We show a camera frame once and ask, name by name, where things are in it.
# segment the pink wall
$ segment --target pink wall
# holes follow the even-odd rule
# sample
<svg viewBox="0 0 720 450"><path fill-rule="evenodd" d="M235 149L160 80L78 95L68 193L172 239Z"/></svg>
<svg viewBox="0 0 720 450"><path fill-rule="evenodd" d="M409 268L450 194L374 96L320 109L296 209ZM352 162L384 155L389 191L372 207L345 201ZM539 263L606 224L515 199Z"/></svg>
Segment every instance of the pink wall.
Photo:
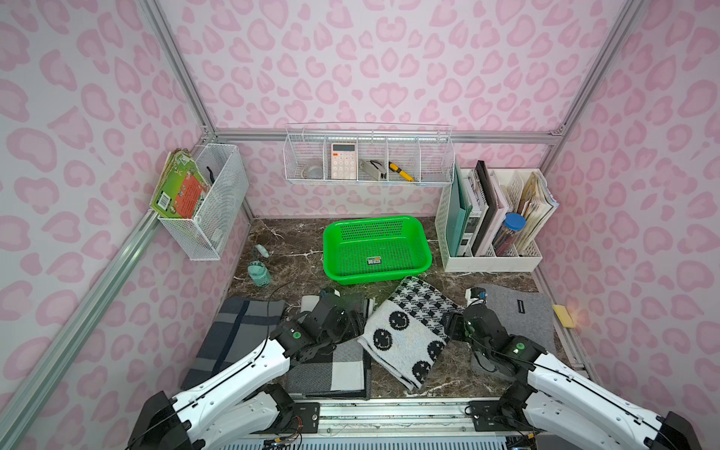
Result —
<svg viewBox="0 0 720 450"><path fill-rule="evenodd" d="M145 214L166 151L199 137L133 0L2 3L0 408ZM177 390L247 229L213 263L160 230L21 448L124 447L147 395Z"/></svg>
<svg viewBox="0 0 720 450"><path fill-rule="evenodd" d="M655 0L548 174L538 245L601 382L720 423L720 6Z"/></svg>
<svg viewBox="0 0 720 450"><path fill-rule="evenodd" d="M246 199L257 217L435 215L441 188L411 186L310 186L285 180L283 143L241 143L250 181ZM456 144L462 167L474 167L479 158L490 167L537 167L546 145Z"/></svg>
<svg viewBox="0 0 720 450"><path fill-rule="evenodd" d="M199 136L134 1L3 3L0 408Z"/></svg>
<svg viewBox="0 0 720 450"><path fill-rule="evenodd" d="M219 127L552 130L620 1L161 2Z"/></svg>
<svg viewBox="0 0 720 450"><path fill-rule="evenodd" d="M193 262L161 228L21 448L123 449L145 400L179 391L248 229L239 216L222 260Z"/></svg>

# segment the black cable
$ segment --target black cable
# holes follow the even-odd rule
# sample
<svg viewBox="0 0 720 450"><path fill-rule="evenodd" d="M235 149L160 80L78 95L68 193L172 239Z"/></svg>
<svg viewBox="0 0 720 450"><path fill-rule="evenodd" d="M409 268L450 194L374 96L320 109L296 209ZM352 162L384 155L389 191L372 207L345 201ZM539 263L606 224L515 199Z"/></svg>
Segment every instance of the black cable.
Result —
<svg viewBox="0 0 720 450"><path fill-rule="evenodd" d="M515 361L519 361L519 362L524 363L524 364L531 364L531 365L533 365L533 366L535 366L535 367L539 367L539 368L541 368L541 369L549 370L549 371L554 372L554 373L556 373L556 374L558 374L558 375L560 375L560 376L562 376L562 377L565 377L565 378L567 378L569 381L574 382L574 383L580 385L581 387L584 387L586 390L592 392L593 394L597 395L598 397L600 397L601 399L605 400L606 402L612 403L615 407L617 407L618 409L624 411L625 414L630 415L630 416L632 416L632 417L635 418L635 419L640 418L638 415L635 415L635 414L631 413L631 412L628 411L627 409L623 408L622 406L618 405L618 404L615 403L614 401L610 400L610 399L607 398L605 395L602 395L601 393L596 392L595 390L590 389L588 386L585 386L583 383L579 383L579 382L575 381L574 379L571 379L570 376L567 375L567 374L564 374L564 373L562 373L562 372L558 372L558 371L555 370L555 369L550 369L549 367L545 367L545 366L543 366L542 364L537 364L537 363L535 363L535 362L530 362L530 361L524 361L523 359L515 358L515 357L513 357L513 356L509 356L509 355L500 353L499 351L497 351L497 350L495 350L495 349L493 349L493 348L487 347L485 344L483 344L482 342L480 342L480 341L478 341L477 339L473 338L472 336L470 336L470 338L471 338L473 341L477 342L479 345L481 345L483 348L485 348L485 350L491 351L491 352L493 352L494 354L502 355L502 356L504 356L504 357L507 358L507 359L513 359L513 360L515 360ZM655 433L661 435L667 442L670 443L670 445L672 445L672 447L673 447L675 450L679 450L679 448L675 445L675 443L673 443L670 439L668 439L665 434L661 433L659 429L657 429L657 428L655 428L654 426L650 425L648 422L645 422L645 420L641 420L641 422L644 423L648 428L650 428L651 430L653 430Z"/></svg>
<svg viewBox="0 0 720 450"><path fill-rule="evenodd" d="M475 357L475 361L477 361L477 365L480 366L480 368L481 368L482 370L486 371L486 372L489 373L489 374L492 374L493 372L497 372L497 371L498 371L498 366L495 366L492 370L487 370L487 369L485 368L485 366L483 366L483 365L480 363L480 358L477 357L477 353L475 353L475 352L472 350L472 347L470 347L470 351L472 352L472 355Z"/></svg>
<svg viewBox="0 0 720 450"><path fill-rule="evenodd" d="M533 434L535 434L535 435L540 434L540 430L538 430L537 428L533 427L533 426L530 425L529 423L524 423L523 421L518 420L518 419L516 419L516 418L514 418L514 417L510 417L509 415L495 415L495 416L492 417L492 420L497 420L498 418L510 419L510 420L512 420L513 422L519 423L519 424L522 425L522 426L529 426L530 428L533 429L533 430L532 430L532 433L533 433ZM509 426L510 428L512 428L513 430L517 431L518 433L522 434L522 432L520 431L520 428L519 428L518 426L512 426L512 425L509 424L509 423L506 423L506 425Z"/></svg>
<svg viewBox="0 0 720 450"><path fill-rule="evenodd" d="M272 296L275 294L275 292L278 291L278 289L280 289L281 287L285 287L285 286L287 286L288 284L290 284L290 283L292 283L292 282L294 282L294 281L295 281L295 280L290 280L290 281L287 282L287 283L283 283L283 284L281 284L280 286L278 286L277 288L275 288L275 290L274 290L273 292L270 293L270 295L267 297L268 302L267 302L267 308L266 308L266 318L269 318L269 317L270 317L270 301L269 301L269 298L272 297ZM181 413L181 412L182 412L183 410L185 410L186 408L188 408L188 407L190 407L190 406L192 406L192 405L194 405L194 404L197 404L197 401L198 401L198 400L202 400L203 398L205 398L205 396L207 396L209 393L211 393L216 387L219 387L222 383L228 381L230 378L233 378L235 375L237 375L237 374L239 374L240 372L242 372L243 370L247 369L248 366L251 366L251 365L255 364L255 361L257 361L258 358L260 358L260 355L263 354L263 351L265 351L265 347L267 346L268 338L269 338L269 337L270 337L270 327L268 326L268 327L267 327L266 334L265 334L265 341L263 342L263 348L260 349L260 353L258 353L258 356L256 356L255 359L254 359L252 362L246 364L245 366L242 366L237 372L235 372L234 374L232 374L232 375L230 375L229 377L225 378L223 381L217 383L215 386L209 388L207 391L203 392L195 401L188 403L187 405L183 406L183 407L180 408L179 410L177 410L177 411L175 411L174 413L170 414L168 417L164 418L163 420L157 422L155 425L153 425L153 426L151 426L150 428L148 428L147 430L145 430L145 431L144 431L142 434L140 434L137 438L133 439L132 442L130 442L130 443L127 445L127 447L125 447L125 450L130 450L130 449L132 448L132 446L135 445L136 442L138 442L144 435L150 433L150 432L151 432L153 429L155 429L157 426L159 426L160 424L165 423L166 421L170 420L171 418L173 418L174 416L178 415L179 413Z"/></svg>

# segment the wire mesh basket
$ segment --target wire mesh basket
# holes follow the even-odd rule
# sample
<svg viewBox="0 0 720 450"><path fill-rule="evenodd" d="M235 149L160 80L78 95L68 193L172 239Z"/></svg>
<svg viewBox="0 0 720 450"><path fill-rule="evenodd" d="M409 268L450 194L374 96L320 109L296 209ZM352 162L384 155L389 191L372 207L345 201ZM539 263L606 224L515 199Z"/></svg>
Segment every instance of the wire mesh basket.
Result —
<svg viewBox="0 0 720 450"><path fill-rule="evenodd" d="M192 219L159 220L191 260L216 261L240 212L248 177L236 145L207 144L195 162L208 182L215 179L202 205Z"/></svg>
<svg viewBox="0 0 720 450"><path fill-rule="evenodd" d="M298 184L408 184L445 186L454 178L452 127L445 125L312 123L288 124L283 147L285 177ZM332 144L356 146L355 178L332 179ZM362 161L375 161L386 176L378 179L362 170ZM401 168L414 181L390 170Z"/></svg>

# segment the wall-mounted wire shelf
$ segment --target wall-mounted wire shelf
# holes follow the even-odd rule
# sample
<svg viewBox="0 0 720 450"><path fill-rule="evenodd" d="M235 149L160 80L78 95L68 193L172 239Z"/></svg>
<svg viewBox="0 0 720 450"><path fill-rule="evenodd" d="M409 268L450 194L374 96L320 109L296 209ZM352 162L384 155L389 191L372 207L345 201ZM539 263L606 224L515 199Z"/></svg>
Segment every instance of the wall-mounted wire shelf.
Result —
<svg viewBox="0 0 720 450"><path fill-rule="evenodd" d="M455 152L449 126L343 122L288 124L286 130L285 177L294 184L446 186L454 178ZM355 144L355 179L332 179L333 143ZM386 179L375 179L361 169L361 161L370 160L384 169ZM415 181L389 170L390 163Z"/></svg>

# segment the barcode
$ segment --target barcode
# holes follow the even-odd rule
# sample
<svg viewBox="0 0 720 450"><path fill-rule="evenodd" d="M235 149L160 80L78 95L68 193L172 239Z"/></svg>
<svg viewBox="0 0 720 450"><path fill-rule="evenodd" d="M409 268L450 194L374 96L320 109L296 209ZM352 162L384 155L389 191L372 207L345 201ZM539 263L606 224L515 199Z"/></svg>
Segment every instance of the barcode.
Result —
<svg viewBox="0 0 720 450"><path fill-rule="evenodd" d="M158 200L158 206L163 209L163 211L168 209L168 206L170 205L170 196L167 195L165 192L163 192L160 195L160 199Z"/></svg>

